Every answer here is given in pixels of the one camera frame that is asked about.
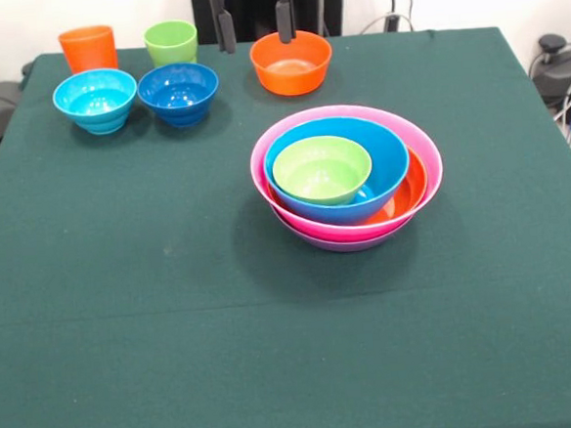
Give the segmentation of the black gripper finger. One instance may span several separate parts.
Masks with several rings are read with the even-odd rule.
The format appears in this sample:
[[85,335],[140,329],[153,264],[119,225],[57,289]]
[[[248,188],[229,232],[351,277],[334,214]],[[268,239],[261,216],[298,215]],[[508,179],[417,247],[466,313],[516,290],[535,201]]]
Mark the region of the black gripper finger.
[[219,49],[231,54],[236,51],[235,27],[232,15],[225,9],[225,0],[209,0]]
[[278,0],[275,12],[279,39],[286,45],[295,38],[296,33],[292,0]]

